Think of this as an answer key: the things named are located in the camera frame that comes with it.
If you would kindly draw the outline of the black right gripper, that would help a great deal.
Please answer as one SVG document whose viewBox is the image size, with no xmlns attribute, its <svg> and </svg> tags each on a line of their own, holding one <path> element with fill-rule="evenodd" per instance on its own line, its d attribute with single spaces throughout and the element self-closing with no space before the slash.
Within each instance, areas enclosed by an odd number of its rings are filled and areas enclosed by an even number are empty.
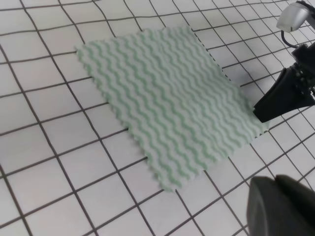
<svg viewBox="0 0 315 236">
<path fill-rule="evenodd" d="M 254 114 L 262 123 L 315 104 L 315 44 L 300 45 L 292 55 L 311 95 L 298 94 L 292 69 L 283 69 L 273 86 L 254 106 Z"/>
</svg>

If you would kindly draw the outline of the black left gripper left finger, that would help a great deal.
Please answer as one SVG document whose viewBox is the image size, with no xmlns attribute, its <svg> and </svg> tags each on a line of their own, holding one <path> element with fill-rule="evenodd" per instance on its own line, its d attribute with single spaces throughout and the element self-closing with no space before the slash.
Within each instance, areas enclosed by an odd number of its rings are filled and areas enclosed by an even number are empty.
<svg viewBox="0 0 315 236">
<path fill-rule="evenodd" d="M 247 204 L 251 236 L 313 236 L 315 216 L 303 216 L 275 178 L 253 177 Z"/>
</svg>

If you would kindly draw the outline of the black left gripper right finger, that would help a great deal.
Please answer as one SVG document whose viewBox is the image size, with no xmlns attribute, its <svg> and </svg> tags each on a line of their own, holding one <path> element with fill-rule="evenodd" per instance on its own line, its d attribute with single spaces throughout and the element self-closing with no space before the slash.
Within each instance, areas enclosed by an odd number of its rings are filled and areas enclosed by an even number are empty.
<svg viewBox="0 0 315 236">
<path fill-rule="evenodd" d="M 289 176 L 278 175 L 275 182 L 303 216 L 315 215 L 315 192 Z"/>
</svg>

